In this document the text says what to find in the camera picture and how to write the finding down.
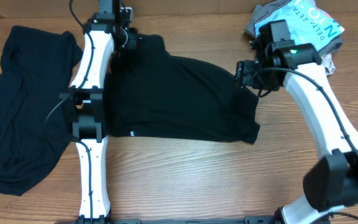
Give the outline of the black t-shirt with logo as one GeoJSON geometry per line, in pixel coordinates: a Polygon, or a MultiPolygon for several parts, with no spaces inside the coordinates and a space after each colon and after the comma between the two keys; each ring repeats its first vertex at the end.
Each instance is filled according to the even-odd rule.
{"type": "Polygon", "coordinates": [[[252,144],[258,102],[227,70],[169,54],[159,35],[140,35],[136,50],[113,59],[104,84],[107,132],[115,137],[252,144]]]}

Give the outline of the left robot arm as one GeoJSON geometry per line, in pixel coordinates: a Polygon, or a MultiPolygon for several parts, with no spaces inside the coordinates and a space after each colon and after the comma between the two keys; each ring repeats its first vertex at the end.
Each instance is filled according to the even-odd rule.
{"type": "Polygon", "coordinates": [[[131,29],[133,9],[120,0],[100,1],[99,11],[85,24],[80,66],[60,104],[70,125],[80,159],[81,205],[76,223],[112,223],[106,183],[106,115],[104,80],[113,54],[137,47],[131,29]]]}

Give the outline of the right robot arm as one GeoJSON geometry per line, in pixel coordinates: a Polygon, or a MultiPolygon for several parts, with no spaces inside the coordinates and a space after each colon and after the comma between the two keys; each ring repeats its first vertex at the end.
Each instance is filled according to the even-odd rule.
{"type": "Polygon", "coordinates": [[[265,97],[280,88],[297,103],[316,144],[318,162],[303,178],[303,195],[273,215],[246,223],[328,223],[358,204],[358,132],[342,110],[312,44],[298,45],[287,22],[263,25],[250,43],[254,60],[237,63],[235,83],[265,97]]]}

